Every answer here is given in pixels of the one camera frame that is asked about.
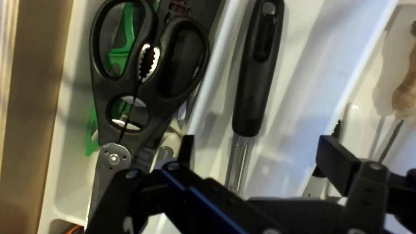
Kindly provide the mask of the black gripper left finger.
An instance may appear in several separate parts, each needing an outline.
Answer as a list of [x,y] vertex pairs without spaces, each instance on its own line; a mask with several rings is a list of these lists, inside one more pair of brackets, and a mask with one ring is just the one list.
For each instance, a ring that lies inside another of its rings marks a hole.
[[152,216],[164,214],[182,234],[225,234],[224,212],[204,195],[218,194],[222,186],[203,179],[182,161],[160,169],[114,169],[100,178],[104,186],[94,192],[84,234],[143,234]]

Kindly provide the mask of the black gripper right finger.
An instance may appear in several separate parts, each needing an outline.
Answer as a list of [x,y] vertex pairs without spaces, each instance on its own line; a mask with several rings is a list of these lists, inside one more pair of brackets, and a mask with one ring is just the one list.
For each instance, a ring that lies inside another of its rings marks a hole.
[[334,136],[318,139],[316,166],[347,199],[342,209],[342,229],[363,234],[383,234],[385,216],[416,233],[416,178],[409,169],[404,175],[385,165],[360,160]]

